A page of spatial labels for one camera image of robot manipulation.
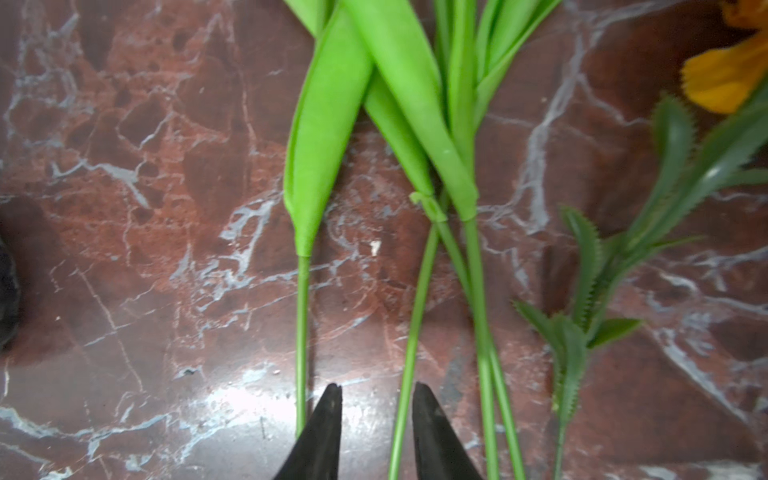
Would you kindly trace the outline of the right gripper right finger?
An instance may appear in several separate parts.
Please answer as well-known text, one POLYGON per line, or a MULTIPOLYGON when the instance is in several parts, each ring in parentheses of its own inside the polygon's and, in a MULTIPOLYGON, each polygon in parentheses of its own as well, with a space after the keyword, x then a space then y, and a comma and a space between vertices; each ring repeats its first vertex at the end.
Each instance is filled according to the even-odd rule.
POLYGON ((412 399, 412 424, 419 480, 482 480, 434 393, 417 382, 412 399))

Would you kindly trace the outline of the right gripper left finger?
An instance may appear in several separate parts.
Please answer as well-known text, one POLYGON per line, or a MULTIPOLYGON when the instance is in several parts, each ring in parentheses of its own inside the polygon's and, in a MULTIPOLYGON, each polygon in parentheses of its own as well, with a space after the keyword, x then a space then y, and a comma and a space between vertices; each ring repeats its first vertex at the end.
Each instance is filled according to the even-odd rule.
POLYGON ((342 387, 328 384, 275 480, 337 480, 342 387))

